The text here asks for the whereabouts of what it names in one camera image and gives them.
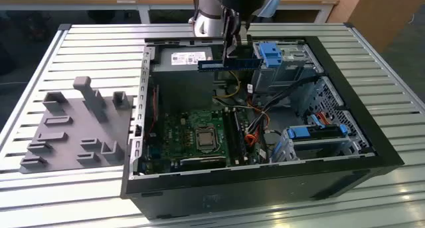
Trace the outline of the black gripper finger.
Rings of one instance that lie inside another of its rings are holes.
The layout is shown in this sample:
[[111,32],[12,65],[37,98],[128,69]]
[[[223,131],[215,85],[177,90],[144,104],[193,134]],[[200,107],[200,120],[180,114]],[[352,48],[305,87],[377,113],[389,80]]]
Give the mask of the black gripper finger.
[[229,60],[235,57],[232,52],[237,47],[237,35],[240,31],[239,13],[229,8],[223,9],[224,30],[223,30],[223,65],[227,67]]
[[240,24],[240,31],[239,31],[239,56],[248,56],[251,52],[252,42],[251,36],[248,34],[249,24],[247,23],[247,19],[244,18],[243,14],[239,15],[239,24]]

